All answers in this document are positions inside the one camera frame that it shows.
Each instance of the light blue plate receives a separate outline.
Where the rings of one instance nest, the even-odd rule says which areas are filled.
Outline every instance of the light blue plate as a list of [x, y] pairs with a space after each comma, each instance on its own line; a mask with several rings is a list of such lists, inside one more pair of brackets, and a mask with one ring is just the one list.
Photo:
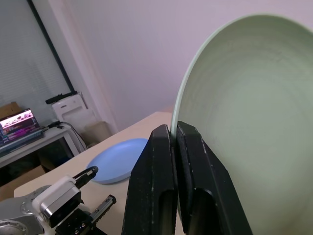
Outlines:
[[87, 166], [95, 165], [99, 168], [93, 181], [112, 184], [130, 177], [147, 142], [147, 139], [131, 139], [115, 144], [98, 154]]

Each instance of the table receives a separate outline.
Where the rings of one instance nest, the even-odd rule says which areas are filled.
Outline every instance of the table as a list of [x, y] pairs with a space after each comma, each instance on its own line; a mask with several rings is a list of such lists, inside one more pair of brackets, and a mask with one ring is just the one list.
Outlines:
[[77, 150], [70, 133], [72, 132], [72, 129], [64, 126], [63, 129], [59, 129], [56, 127], [53, 127], [51, 129], [48, 129], [47, 131], [44, 132], [44, 137], [34, 141], [32, 143], [29, 143], [21, 148], [18, 148], [14, 150], [13, 152], [10, 152], [9, 154], [0, 157], [0, 168], [4, 167], [5, 165], [8, 165], [24, 156], [27, 154], [30, 154], [60, 138], [64, 138], [65, 141], [67, 142], [70, 150], [72, 151], [72, 154], [74, 156], [79, 154], [79, 151]]
[[[156, 112], [148, 116], [133, 126], [128, 127], [127, 129], [102, 141], [96, 146], [84, 151], [75, 158], [70, 159], [53, 171], [48, 172], [47, 174], [20, 186], [19, 188], [15, 189], [14, 196], [23, 196], [41, 186], [51, 185], [62, 178], [65, 174], [69, 174], [70, 176], [76, 175], [80, 171], [84, 170], [88, 163], [103, 150], [116, 143], [132, 138], [149, 138], [152, 130], [158, 126], [162, 124], [170, 125], [171, 117], [171, 113], [165, 112]], [[97, 224], [97, 227], [108, 235], [121, 235], [127, 189], [128, 180], [112, 185], [100, 185], [95, 182], [89, 182], [81, 188], [82, 199], [84, 200], [85, 204], [91, 208], [91, 210], [97, 208], [109, 194], [112, 194], [116, 197], [117, 203], [113, 205], [108, 213], [106, 213]], [[176, 234], [184, 234], [178, 216], [176, 222]]]

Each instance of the white wall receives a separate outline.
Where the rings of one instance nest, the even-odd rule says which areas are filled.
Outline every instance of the white wall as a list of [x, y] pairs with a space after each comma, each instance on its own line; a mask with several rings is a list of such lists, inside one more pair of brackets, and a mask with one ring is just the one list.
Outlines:
[[66, 5], [119, 130], [175, 102], [194, 54], [224, 23], [272, 12], [313, 28], [312, 0], [68, 0]]

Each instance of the monitor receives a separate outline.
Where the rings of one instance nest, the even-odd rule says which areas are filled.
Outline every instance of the monitor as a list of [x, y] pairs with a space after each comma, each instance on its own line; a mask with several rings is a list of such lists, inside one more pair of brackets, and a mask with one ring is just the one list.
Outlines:
[[0, 148], [40, 132], [41, 128], [30, 109], [0, 119]]

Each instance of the window blind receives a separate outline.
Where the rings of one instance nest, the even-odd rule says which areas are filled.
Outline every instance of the window blind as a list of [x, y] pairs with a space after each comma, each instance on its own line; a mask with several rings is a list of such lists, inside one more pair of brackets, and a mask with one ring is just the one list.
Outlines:
[[0, 106], [15, 101], [39, 124], [55, 118], [45, 100], [70, 90], [26, 0], [0, 1]]

